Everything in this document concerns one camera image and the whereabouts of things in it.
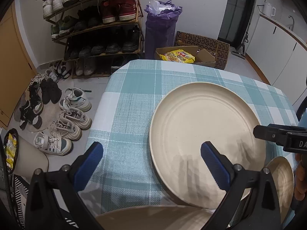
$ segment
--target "tablecloth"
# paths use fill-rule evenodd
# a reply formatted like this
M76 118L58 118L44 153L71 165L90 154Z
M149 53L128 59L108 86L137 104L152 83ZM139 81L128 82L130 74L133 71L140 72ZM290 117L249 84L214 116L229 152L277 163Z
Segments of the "tablecloth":
M238 94L262 125L297 125L297 117L279 89L235 73L210 67L156 60L134 60L112 74L93 120L86 149L94 142L103 158L81 197L94 214L139 205L172 204L154 172L149 127L159 101L179 85L205 81ZM294 154L267 142L266 163Z

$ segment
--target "screw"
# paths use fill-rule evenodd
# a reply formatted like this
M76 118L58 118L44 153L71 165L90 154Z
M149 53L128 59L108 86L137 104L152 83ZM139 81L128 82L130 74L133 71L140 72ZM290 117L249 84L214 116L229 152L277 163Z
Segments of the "screw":
M242 166L240 164L235 164L234 165L234 168L237 170L237 171L240 171L242 169Z
M61 168L61 170L65 171L65 172L67 172L69 169L70 169L70 165L68 165L68 164L63 165L62 168Z
M268 168L263 168L263 172L268 174L268 173L270 173L270 170Z
M35 171L34 171L34 174L36 174L36 175L39 175L40 173L41 173L41 169L36 169Z

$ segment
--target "white kettle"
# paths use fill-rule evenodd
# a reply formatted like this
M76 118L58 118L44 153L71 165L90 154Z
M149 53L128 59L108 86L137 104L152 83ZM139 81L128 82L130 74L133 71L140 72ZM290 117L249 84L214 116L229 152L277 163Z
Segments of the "white kettle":
M276 8L273 7L271 3L265 2L263 7L263 13L266 14L268 17L275 16Z

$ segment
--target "plate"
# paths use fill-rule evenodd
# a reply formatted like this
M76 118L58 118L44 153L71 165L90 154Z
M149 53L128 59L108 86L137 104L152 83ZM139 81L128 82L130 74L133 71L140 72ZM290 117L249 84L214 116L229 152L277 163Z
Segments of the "plate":
M200 230L212 213L189 206L140 206L119 209L96 217L108 230Z
M218 188L201 158L202 143L211 141L233 164L260 171L266 145L253 135L259 124L252 109L229 89L207 82L184 84L160 101L152 117L149 144L154 166L181 200L216 209L226 192Z
M287 158L283 156L275 157L268 163L267 167L271 171L275 183L279 201L280 220L283 222L293 197L294 174Z

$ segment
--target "human hand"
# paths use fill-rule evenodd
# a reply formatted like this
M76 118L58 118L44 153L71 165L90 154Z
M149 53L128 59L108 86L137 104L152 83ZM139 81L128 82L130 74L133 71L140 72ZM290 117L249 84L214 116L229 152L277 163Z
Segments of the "human hand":
M301 160L301 154L295 154L295 160L298 162ZM295 171L295 188L294 196L297 200L303 200L307 191L307 181L305 181L306 170L302 167L300 162Z

